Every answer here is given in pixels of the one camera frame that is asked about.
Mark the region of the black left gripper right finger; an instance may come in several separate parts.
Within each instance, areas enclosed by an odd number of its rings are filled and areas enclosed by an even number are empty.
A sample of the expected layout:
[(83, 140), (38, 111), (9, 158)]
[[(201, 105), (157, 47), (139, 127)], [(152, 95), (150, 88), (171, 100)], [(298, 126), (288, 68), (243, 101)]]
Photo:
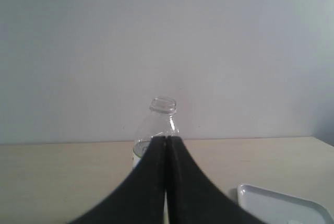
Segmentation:
[(166, 196), (169, 223), (263, 223), (206, 177), (177, 136), (166, 139)]

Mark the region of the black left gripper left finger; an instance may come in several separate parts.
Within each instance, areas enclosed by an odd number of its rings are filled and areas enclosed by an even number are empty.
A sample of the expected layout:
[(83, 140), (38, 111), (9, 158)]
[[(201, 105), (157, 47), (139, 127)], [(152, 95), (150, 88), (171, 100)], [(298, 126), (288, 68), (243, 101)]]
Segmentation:
[(131, 173), (71, 223), (164, 223), (166, 137), (155, 137)]

